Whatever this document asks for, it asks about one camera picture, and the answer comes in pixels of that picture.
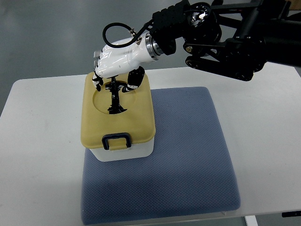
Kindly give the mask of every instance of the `white table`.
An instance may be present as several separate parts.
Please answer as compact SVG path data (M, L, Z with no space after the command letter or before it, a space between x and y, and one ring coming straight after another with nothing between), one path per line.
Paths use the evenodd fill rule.
M301 78L294 68L267 63L249 82L186 67L146 73L152 89L209 89L237 176L241 207L128 224L301 210ZM84 81L85 75L74 75L13 85L0 117L0 225L82 225Z

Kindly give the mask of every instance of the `container handle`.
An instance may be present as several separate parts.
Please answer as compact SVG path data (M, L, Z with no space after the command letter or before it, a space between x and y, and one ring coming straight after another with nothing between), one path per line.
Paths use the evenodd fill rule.
M132 143L131 143L131 136L129 135L129 133L113 133L113 134L107 134L104 135L102 138L102 143L103 143L103 148L105 150L109 150L109 139L118 139L118 138L125 138L127 141L127 147L131 147Z

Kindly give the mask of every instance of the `gray floor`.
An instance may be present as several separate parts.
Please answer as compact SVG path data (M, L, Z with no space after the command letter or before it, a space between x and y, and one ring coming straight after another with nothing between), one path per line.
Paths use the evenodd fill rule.
M103 28L123 22L141 28L160 11L180 0L0 0L0 113L13 83L19 79L87 74L93 70L93 52L101 49ZM248 0L225 0L226 4ZM224 37L233 33L223 29ZM109 30L110 41L127 38L123 29ZM184 67L183 40L177 52L145 69ZM259 226L299 226L301 217L281 214L256 216ZM243 218L205 220L169 225L244 226Z

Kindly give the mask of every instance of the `gray pad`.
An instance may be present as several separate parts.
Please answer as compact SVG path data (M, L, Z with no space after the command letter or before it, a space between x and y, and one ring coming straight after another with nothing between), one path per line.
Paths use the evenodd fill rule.
M236 210L231 158L205 87L151 91L156 135L144 158L101 162L86 149L85 225Z

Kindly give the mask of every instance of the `white container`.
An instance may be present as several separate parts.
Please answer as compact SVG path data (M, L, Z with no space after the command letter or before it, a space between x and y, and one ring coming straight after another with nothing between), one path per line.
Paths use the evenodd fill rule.
M110 82L104 79L98 92L90 73L86 77L82 120L81 142L100 161L116 161L149 156L154 147L155 119L151 89L147 75L139 88L119 92L120 105L127 109L118 114L109 114L111 92L105 89ZM127 74L116 80L127 81Z

